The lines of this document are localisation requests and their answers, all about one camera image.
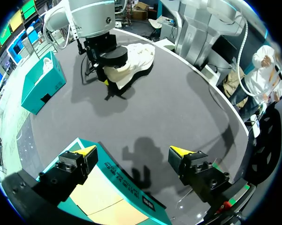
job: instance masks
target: teal box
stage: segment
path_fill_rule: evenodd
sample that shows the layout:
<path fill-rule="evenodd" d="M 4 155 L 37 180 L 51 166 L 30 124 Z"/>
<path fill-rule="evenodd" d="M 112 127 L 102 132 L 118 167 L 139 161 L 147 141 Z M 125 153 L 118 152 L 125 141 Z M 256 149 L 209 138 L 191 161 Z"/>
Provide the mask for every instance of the teal box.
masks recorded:
<path fill-rule="evenodd" d="M 84 139 L 76 138 L 62 152 L 76 151 L 96 145 L 98 162 L 96 166 L 100 169 L 103 175 L 108 179 L 110 185 L 115 188 L 116 192 L 135 209 L 148 217 L 147 220 L 139 223 L 139 225 L 171 225 L 171 221 L 165 211 L 165 208 L 158 204 L 154 199 L 151 199 L 146 193 L 140 190 L 132 180 L 123 172 L 123 169 L 118 166 L 108 151 L 100 143 L 90 142 Z M 48 172 L 55 166 L 59 160 L 57 156 L 44 170 Z M 82 212 L 82 210 L 69 197 L 66 202 L 60 202 L 58 208 L 76 217 L 90 221 L 90 218 Z"/>
<path fill-rule="evenodd" d="M 43 59 L 52 60 L 53 68 L 35 85 L 43 74 Z M 59 61 L 48 52 L 25 76 L 21 106 L 37 115 L 46 102 L 66 83 Z"/>

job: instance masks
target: green light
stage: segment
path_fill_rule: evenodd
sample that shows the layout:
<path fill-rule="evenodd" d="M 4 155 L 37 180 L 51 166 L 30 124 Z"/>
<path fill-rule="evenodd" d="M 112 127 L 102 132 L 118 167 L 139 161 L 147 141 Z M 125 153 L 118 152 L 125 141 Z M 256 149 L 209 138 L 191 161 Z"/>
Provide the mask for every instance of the green light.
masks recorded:
<path fill-rule="evenodd" d="M 34 5 L 34 0 L 31 0 L 22 7 L 23 16 L 25 19 L 29 18 L 32 14 L 35 13 Z"/>
<path fill-rule="evenodd" d="M 235 199 L 233 199 L 233 198 L 231 198 L 231 199 L 229 200 L 229 203 L 230 203 L 231 205 L 233 205 L 233 204 L 235 204 L 235 203 L 236 203 L 236 200 L 235 200 Z"/>
<path fill-rule="evenodd" d="M 215 168 L 216 168 L 217 170 L 219 170 L 220 172 L 222 172 L 221 169 L 220 169 L 220 167 L 217 165 L 217 163 L 213 163 L 212 166 L 215 167 Z"/>
<path fill-rule="evenodd" d="M 2 33 L 0 34 L 0 44 L 3 45 L 10 36 L 11 36 L 11 31 L 9 29 L 9 25 L 7 25 L 2 31 Z"/>

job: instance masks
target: white cloth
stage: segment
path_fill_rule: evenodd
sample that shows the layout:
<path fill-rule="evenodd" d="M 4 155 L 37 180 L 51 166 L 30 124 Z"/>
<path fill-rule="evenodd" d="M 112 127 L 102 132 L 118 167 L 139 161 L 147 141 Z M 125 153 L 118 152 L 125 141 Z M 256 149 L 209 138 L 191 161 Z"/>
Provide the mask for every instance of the white cloth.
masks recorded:
<path fill-rule="evenodd" d="M 271 59 L 271 65 L 269 67 L 262 67 L 261 63 L 265 56 Z M 277 93 L 279 97 L 282 96 L 282 80 L 277 78 L 279 75 L 275 71 L 274 76 L 270 79 L 270 75 L 275 67 L 279 67 L 275 63 L 275 51 L 268 45 L 263 45 L 252 57 L 252 63 L 255 67 L 248 75 L 245 76 L 245 84 L 248 90 L 257 95 L 254 100 L 260 104 L 263 101 L 263 95 L 270 96 L 270 102 L 274 101 L 274 93 Z"/>
<path fill-rule="evenodd" d="M 121 68 L 104 67 L 108 79 L 122 89 L 129 83 L 134 74 L 150 68 L 155 57 L 155 47 L 150 44 L 130 44 L 127 48 L 127 62 Z"/>
<path fill-rule="evenodd" d="M 162 23 L 164 21 L 170 21 L 169 18 L 165 17 L 165 16 L 160 16 L 159 18 L 157 18 L 156 20 L 153 19 L 148 19 L 149 23 L 151 24 L 151 26 L 155 29 L 159 29 L 162 27 Z"/>
<path fill-rule="evenodd" d="M 42 78 L 53 68 L 52 65 L 52 60 L 50 60 L 49 58 L 45 57 L 43 59 L 43 73 L 42 75 L 39 77 L 39 79 L 35 82 L 35 86 L 42 80 Z"/>

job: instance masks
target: floor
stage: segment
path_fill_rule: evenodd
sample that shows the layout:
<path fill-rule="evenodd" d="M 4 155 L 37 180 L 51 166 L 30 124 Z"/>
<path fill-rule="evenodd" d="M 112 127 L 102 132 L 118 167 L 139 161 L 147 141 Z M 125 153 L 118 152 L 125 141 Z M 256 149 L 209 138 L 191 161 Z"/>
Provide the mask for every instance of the floor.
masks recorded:
<path fill-rule="evenodd" d="M 49 48 L 41 57 L 48 51 L 53 50 L 53 47 Z M 8 79 L 8 90 L 5 91 L 9 91 L 10 94 L 6 110 L 2 114 L 2 125 L 0 127 L 0 137 L 2 138 L 3 146 L 2 159 L 7 173 L 3 174 L 0 172 L 1 179 L 22 169 L 21 161 L 23 159 L 18 153 L 17 139 L 19 137 L 17 135 L 30 114 L 29 111 L 21 107 L 22 88 L 26 74 L 38 61 L 36 54 L 31 55 L 17 66 Z"/>
<path fill-rule="evenodd" d="M 131 32 L 140 36 L 149 36 L 154 28 L 146 21 L 132 21 L 131 26 L 122 27 L 121 30 Z"/>

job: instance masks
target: white cable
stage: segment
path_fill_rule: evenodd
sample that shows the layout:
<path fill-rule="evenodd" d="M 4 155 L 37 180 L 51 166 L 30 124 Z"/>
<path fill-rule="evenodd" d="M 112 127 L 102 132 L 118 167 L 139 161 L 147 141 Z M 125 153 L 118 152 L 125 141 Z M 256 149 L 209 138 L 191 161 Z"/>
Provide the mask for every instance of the white cable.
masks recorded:
<path fill-rule="evenodd" d="M 127 5 L 127 0 L 124 2 L 123 8 L 122 8 L 119 12 L 116 12 L 115 14 L 123 13 L 123 11 L 124 11 L 125 8 L 126 8 L 126 5 Z"/>
<path fill-rule="evenodd" d="M 67 44 L 68 44 L 69 34 L 70 34 L 70 25 L 68 26 L 67 38 L 66 38 L 66 41 L 65 41 L 65 45 L 64 45 L 63 47 L 60 46 L 58 43 L 55 44 L 53 41 L 51 41 L 51 40 L 48 38 L 47 34 L 46 34 L 46 30 L 47 30 L 46 26 L 47 26 L 48 21 L 50 20 L 52 14 L 55 13 L 56 11 L 58 11 L 59 9 L 61 9 L 61 8 L 57 8 L 57 9 L 53 10 L 53 11 L 50 13 L 50 15 L 48 16 L 48 19 L 44 22 L 44 26 L 43 26 L 43 35 L 44 35 L 44 37 L 45 37 L 45 39 L 46 39 L 47 42 L 51 43 L 51 44 L 54 45 L 54 46 L 57 46 L 57 48 L 59 48 L 59 49 L 64 49 L 64 48 L 66 48 L 66 46 L 67 46 Z"/>
<path fill-rule="evenodd" d="M 239 79 L 239 83 L 240 83 L 240 86 L 241 88 L 243 89 L 243 91 L 249 95 L 249 96 L 252 96 L 252 97 L 255 97 L 255 96 L 258 96 L 258 95 L 254 95 L 250 92 L 248 92 L 246 90 L 246 88 L 243 86 L 242 82 L 241 82 L 241 77 L 240 77 L 240 59 L 241 59 L 241 55 L 242 55 L 242 51 L 243 51 L 243 48 L 244 48 L 244 45 L 245 45 L 245 42 L 246 42 L 246 39 L 247 39 L 247 35 L 248 35 L 248 23 L 247 23 L 247 20 L 244 18 L 245 20 L 245 34 L 244 34 L 244 38 L 243 38 L 243 41 L 242 41 L 242 44 L 241 44 L 241 47 L 240 47 L 240 51 L 239 51 L 239 55 L 238 55 L 238 60 L 237 60 L 237 73 L 238 73 L 238 79 Z"/>
<path fill-rule="evenodd" d="M 79 36 L 78 36 L 78 33 L 76 31 L 76 28 L 75 28 L 74 20 L 73 20 L 73 17 L 72 17 L 70 6 L 69 6 L 69 1 L 67 1 L 67 0 L 64 1 L 64 9 L 65 9 L 65 14 L 66 14 L 67 20 L 68 20 L 69 25 L 70 25 L 72 35 L 73 35 L 74 39 L 77 40 L 77 39 L 79 39 Z"/>

